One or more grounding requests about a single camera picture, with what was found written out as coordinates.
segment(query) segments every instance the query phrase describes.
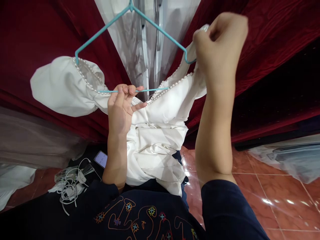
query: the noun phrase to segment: clear plastic garment bag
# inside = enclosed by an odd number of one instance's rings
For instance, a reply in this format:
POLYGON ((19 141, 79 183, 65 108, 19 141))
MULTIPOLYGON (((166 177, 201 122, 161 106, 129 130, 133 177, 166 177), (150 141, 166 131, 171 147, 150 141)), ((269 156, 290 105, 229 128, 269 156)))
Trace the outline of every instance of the clear plastic garment bag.
MULTIPOLYGON (((128 5, 127 0, 95 0, 105 24, 128 5)), ((134 0, 147 17, 180 42, 200 0, 134 0)), ((147 89, 157 88, 170 69, 178 47, 138 14, 128 11, 108 28, 130 81, 147 89)), ((146 101, 152 92, 140 93, 146 101)))

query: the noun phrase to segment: clothes hanger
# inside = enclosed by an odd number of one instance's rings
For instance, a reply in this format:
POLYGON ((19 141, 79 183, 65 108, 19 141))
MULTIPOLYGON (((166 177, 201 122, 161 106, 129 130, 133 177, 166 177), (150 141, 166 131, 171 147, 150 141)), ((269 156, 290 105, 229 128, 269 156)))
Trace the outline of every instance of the clothes hanger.
MULTIPOLYGON (((117 21, 121 16, 123 16, 127 11, 132 12, 133 10, 138 13, 141 17, 143 17, 145 20, 147 20, 152 26, 154 26, 156 29, 158 29, 163 35, 165 35, 167 38, 169 38, 174 44, 176 44, 185 54, 184 54, 184 60, 188 64, 192 64, 196 61, 193 60, 191 62, 187 59, 187 49, 183 47, 180 43, 178 43, 175 39, 173 39, 168 33, 166 33, 162 28, 160 28, 157 24, 155 24, 153 21, 151 21, 146 15, 144 15, 138 8, 136 8, 133 5, 132 0, 129 0, 129 5, 123 9, 114 19, 112 19, 107 25, 105 25, 103 28, 101 28, 95 35, 93 35, 88 41, 86 41, 80 48, 78 48, 75 51, 75 58, 77 65, 79 64, 79 53, 85 49, 90 43, 92 43, 97 37, 99 37, 105 30, 107 30, 108 27, 110 27, 115 21, 117 21)), ((156 90, 163 90, 168 88, 157 88, 157 89, 145 89, 142 91, 136 91, 136 92, 147 92, 147 91, 156 91, 156 90)), ((99 91, 99 92, 118 92, 118 91, 99 91)))

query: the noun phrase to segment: red tile floor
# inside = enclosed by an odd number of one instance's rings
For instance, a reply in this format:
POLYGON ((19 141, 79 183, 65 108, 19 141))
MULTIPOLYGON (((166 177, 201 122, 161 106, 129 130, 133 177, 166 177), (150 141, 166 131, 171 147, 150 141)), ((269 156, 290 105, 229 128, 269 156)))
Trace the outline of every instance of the red tile floor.
MULTIPOLYGON (((195 168, 195 151, 181 149, 189 177, 185 187, 190 212, 202 226, 202 201, 195 168)), ((29 186, 18 189, 6 211, 36 198, 54 186, 59 169, 37 170, 29 186)), ((302 184, 285 172, 259 162, 247 152, 233 150, 233 176, 271 240, 320 239, 320 178, 302 184)))

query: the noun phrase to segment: smartphone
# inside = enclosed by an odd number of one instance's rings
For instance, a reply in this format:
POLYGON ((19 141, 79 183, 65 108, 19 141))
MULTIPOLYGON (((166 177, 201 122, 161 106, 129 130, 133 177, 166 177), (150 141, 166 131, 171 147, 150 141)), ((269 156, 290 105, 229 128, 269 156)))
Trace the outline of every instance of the smartphone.
POLYGON ((105 168, 107 164, 107 159, 108 156, 104 152, 100 151, 94 158, 94 161, 98 163, 101 167, 105 168))

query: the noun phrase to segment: white satin dress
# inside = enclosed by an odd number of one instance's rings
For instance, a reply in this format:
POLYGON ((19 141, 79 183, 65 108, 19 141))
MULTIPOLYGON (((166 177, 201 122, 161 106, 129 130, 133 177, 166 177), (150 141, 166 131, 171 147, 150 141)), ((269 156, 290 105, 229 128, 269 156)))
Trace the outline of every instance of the white satin dress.
MULTIPOLYGON (((188 47, 188 60, 196 58, 195 46, 188 47)), ((178 69, 154 93, 148 105, 132 116, 127 134, 127 184, 138 186, 155 178, 171 194, 182 195, 185 178, 183 167, 172 157, 181 149, 188 128, 185 121, 195 99, 207 92, 200 71, 187 74, 189 64, 182 57, 178 69)), ((110 93, 104 84, 104 74, 89 61, 62 56, 36 70, 30 80, 33 97, 55 112, 71 117, 88 115, 100 108, 108 114, 110 93)), ((132 105, 142 103, 132 99, 132 105)))

